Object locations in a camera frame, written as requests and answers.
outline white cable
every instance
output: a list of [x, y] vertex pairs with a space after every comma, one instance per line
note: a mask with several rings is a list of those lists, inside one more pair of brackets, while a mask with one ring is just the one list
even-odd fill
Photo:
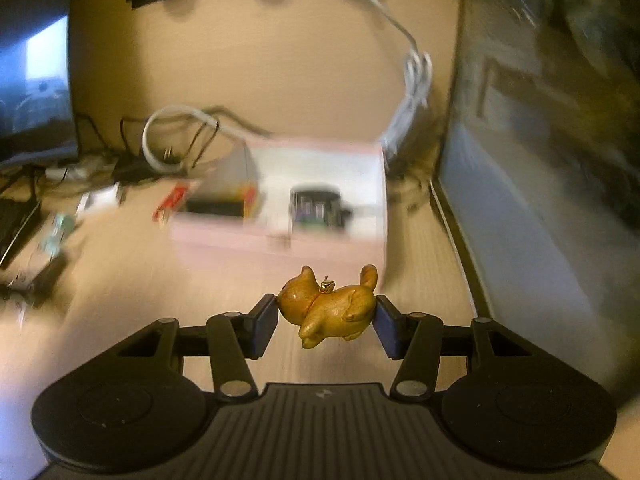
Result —
[[142, 153], [145, 155], [146, 160], [149, 165], [156, 170], [158, 173], [163, 174], [171, 174], [171, 173], [179, 173], [182, 171], [184, 167], [184, 161], [181, 161], [178, 164], [167, 164], [162, 160], [159, 160], [151, 151], [148, 143], [149, 136], [149, 127], [153, 122], [162, 115], [167, 114], [188, 114], [191, 115], [203, 123], [207, 123], [214, 129], [218, 129], [221, 134], [232, 137], [237, 140], [241, 140], [242, 142], [247, 142], [251, 140], [261, 139], [264, 140], [263, 137], [258, 136], [256, 134], [252, 134], [250, 132], [246, 132], [244, 130], [239, 130], [237, 128], [230, 128], [228, 126], [222, 126], [220, 121], [210, 116], [209, 114], [204, 113], [202, 110], [198, 110], [197, 108], [187, 106], [187, 105], [168, 105], [164, 108], [160, 108], [156, 110], [151, 117], [148, 118], [145, 129], [142, 131]]
[[388, 165], [396, 156], [398, 147], [411, 128], [418, 106], [428, 106], [427, 98], [433, 82], [433, 65], [431, 56], [426, 52], [418, 51], [418, 44], [409, 31], [402, 26], [380, 3], [379, 0], [369, 0], [389, 22], [409, 41], [409, 54], [404, 60], [404, 98], [400, 101], [396, 113], [389, 126], [380, 137], [380, 143], [385, 153], [385, 161]]

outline computer monitor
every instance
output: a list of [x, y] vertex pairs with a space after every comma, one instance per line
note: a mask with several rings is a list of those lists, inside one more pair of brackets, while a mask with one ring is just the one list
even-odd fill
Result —
[[77, 158], [71, 0], [0, 0], [0, 170]]

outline black cable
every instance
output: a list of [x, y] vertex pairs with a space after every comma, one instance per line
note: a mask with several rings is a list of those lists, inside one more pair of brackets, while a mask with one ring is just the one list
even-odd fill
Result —
[[[193, 139], [191, 139], [191, 144], [189, 144], [189, 147], [187, 148], [187, 152], [184, 154], [184, 158], [187, 158], [189, 156], [189, 154], [191, 153], [191, 150], [193, 149], [193, 145], [196, 143], [196, 140], [198, 140], [198, 137], [206, 127], [207, 127], [207, 123], [202, 123], [202, 125], [198, 128], [198, 131], [193, 136]], [[216, 131], [219, 128], [220, 128], [220, 121], [218, 121], [218, 127], [216, 128]]]
[[36, 187], [38, 187], [38, 183], [40, 181], [40, 179], [45, 175], [47, 170], [42, 170], [38, 173], [38, 176], [36, 176], [36, 179], [34, 181], [34, 184], [36, 185]]
[[[273, 137], [274, 134], [268, 130], [261, 128], [260, 126], [256, 126], [255, 124], [243, 119], [238, 116], [228, 108], [223, 106], [213, 106], [211, 108], [203, 108], [202, 111], [211, 116], [222, 115], [228, 117], [233, 122], [237, 123], [239, 126], [242, 126], [245, 130], [252, 132], [254, 134], [263, 136], [263, 137]], [[156, 119], [157, 123], [173, 123], [175, 121], [183, 121], [187, 118], [191, 117], [189, 114], [179, 114], [172, 117], [158, 117]], [[139, 123], [145, 124], [149, 118], [140, 118], [140, 117], [132, 117], [132, 116], [123, 116], [122, 120], [125, 123]]]
[[47, 186], [47, 189], [56, 189], [57, 187], [59, 187], [60, 184], [62, 184], [65, 181], [66, 176], [68, 175], [68, 173], [69, 173], [69, 167], [67, 166], [65, 168], [65, 174], [62, 175], [62, 178], [59, 181], [57, 181], [53, 186]]
[[193, 164], [191, 165], [191, 169], [196, 167], [196, 164], [200, 161], [200, 159], [204, 155], [204, 152], [207, 151], [207, 148], [213, 142], [213, 139], [216, 138], [216, 135], [218, 134], [219, 131], [220, 131], [220, 121], [217, 121], [216, 122], [216, 129], [213, 131], [213, 133], [209, 137], [209, 140], [202, 145], [202, 148], [200, 149], [200, 152], [198, 153], [198, 156], [193, 160]]
[[135, 155], [135, 153], [133, 153], [133, 150], [131, 149], [131, 146], [129, 145], [129, 141], [127, 141], [127, 136], [124, 134], [124, 122], [125, 121], [126, 121], [126, 119], [124, 117], [122, 117], [120, 119], [120, 138], [122, 139], [122, 143], [124, 144], [125, 149], [131, 155]]
[[94, 175], [89, 180], [89, 185], [81, 187], [80, 189], [73, 190], [71, 192], [51, 192], [58, 188], [65, 178], [63, 177], [53, 186], [40, 186], [40, 193], [42, 196], [50, 196], [54, 198], [75, 198], [79, 195], [84, 195], [85, 193], [98, 191], [100, 189], [104, 189], [105, 187], [109, 187], [113, 185], [113, 179], [111, 178], [110, 173], [103, 173], [102, 178], [99, 175]]
[[109, 143], [104, 140], [104, 137], [102, 136], [102, 134], [100, 134], [100, 131], [98, 130], [98, 126], [95, 125], [94, 120], [92, 119], [91, 115], [89, 114], [83, 114], [83, 113], [77, 113], [76, 114], [76, 120], [77, 119], [84, 119], [85, 121], [87, 121], [90, 125], [92, 130], [94, 131], [95, 136], [100, 140], [100, 142], [102, 143], [102, 145], [104, 146], [104, 149], [112, 154], [116, 154], [116, 150], [114, 150]]

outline pink box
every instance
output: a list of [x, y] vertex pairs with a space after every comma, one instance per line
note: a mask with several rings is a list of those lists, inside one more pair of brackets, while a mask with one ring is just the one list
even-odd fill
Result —
[[[325, 275], [337, 286], [360, 281], [366, 264], [386, 261], [386, 185], [382, 150], [377, 145], [309, 140], [265, 140], [233, 152], [207, 175], [196, 193], [224, 183], [257, 179], [260, 202], [255, 218], [235, 219], [177, 212], [171, 238], [187, 268], [228, 279], [260, 280], [279, 290], [310, 266], [318, 281]], [[305, 185], [340, 190], [354, 210], [343, 231], [291, 229], [290, 190]]]

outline electronic component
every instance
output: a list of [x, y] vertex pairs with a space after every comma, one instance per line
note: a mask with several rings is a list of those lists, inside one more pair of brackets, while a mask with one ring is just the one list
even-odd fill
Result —
[[233, 192], [219, 192], [206, 198], [192, 197], [187, 200], [184, 210], [189, 213], [251, 218], [257, 199], [257, 187], [245, 184]]
[[336, 190], [295, 188], [291, 190], [290, 214], [294, 227], [344, 227], [350, 211], [342, 208]]
[[[371, 384], [267, 384], [245, 359], [278, 323], [273, 294], [205, 326], [159, 319], [44, 390], [31, 412], [51, 464], [37, 478], [476, 478], [610, 480], [616, 424], [597, 383], [498, 322], [444, 326], [376, 297], [373, 327], [403, 359]], [[468, 374], [436, 392], [441, 355]], [[214, 392], [182, 376], [208, 356]]]
[[154, 211], [153, 221], [165, 221], [169, 213], [175, 210], [181, 203], [184, 196], [189, 190], [188, 184], [176, 184], [171, 193], [162, 200], [162, 203], [158, 206], [158, 209]]

